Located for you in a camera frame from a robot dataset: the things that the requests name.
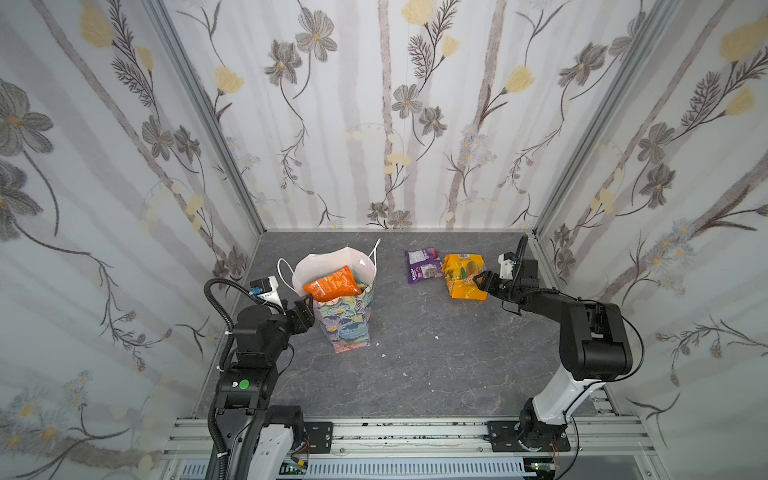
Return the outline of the yellow mango gummy packet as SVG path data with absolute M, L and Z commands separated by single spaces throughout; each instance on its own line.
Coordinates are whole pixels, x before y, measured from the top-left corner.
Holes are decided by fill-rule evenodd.
M 485 262 L 481 255 L 448 254 L 443 259 L 442 271 L 452 299 L 487 300 L 488 294 L 480 290 L 474 282 L 474 278 L 485 271 Z

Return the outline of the orange chips packet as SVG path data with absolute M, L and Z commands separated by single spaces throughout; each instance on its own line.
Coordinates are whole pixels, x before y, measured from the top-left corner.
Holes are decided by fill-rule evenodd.
M 303 289 L 316 302 L 330 302 L 340 297 L 358 296 L 363 293 L 348 266 L 306 284 Z

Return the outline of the floral white paper bag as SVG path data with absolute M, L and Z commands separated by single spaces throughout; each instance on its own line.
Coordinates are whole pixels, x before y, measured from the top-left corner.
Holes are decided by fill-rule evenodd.
M 336 353 L 344 353 L 370 344 L 369 320 L 371 316 L 374 283 L 377 274 L 378 244 L 364 253 L 344 247 L 331 253 L 309 254 L 291 266 L 280 258 L 276 269 L 278 278 L 299 296 L 309 295 L 303 287 L 348 266 L 362 288 L 358 296 L 340 297 L 330 302 L 314 301 L 315 319 Z

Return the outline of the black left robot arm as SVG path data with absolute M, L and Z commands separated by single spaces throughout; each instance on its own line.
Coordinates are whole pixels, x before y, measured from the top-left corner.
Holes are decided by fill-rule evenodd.
M 240 291 L 253 304 L 233 318 L 212 292 L 219 284 Z M 301 408 L 273 406 L 271 397 L 282 375 L 279 357 L 293 348 L 293 336 L 315 323 L 313 299 L 304 295 L 289 307 L 284 300 L 252 297 L 243 286 L 223 278 L 208 280 L 203 292 L 226 325 L 219 377 L 207 414 L 213 446 L 205 477 L 275 479 L 284 463 L 309 451 Z

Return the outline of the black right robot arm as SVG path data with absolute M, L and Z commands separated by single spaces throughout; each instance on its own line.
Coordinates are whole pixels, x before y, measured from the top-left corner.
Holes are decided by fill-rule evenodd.
M 527 259 L 528 237 L 514 252 L 500 256 L 500 271 L 485 270 L 475 286 L 518 311 L 545 317 L 559 326 L 560 366 L 546 387 L 528 399 L 516 421 L 490 421 L 487 439 L 499 452 L 568 452 L 567 429 L 578 406 L 593 391 L 639 369 L 634 362 L 626 324 L 612 303 L 572 297 L 542 286 L 538 262 Z

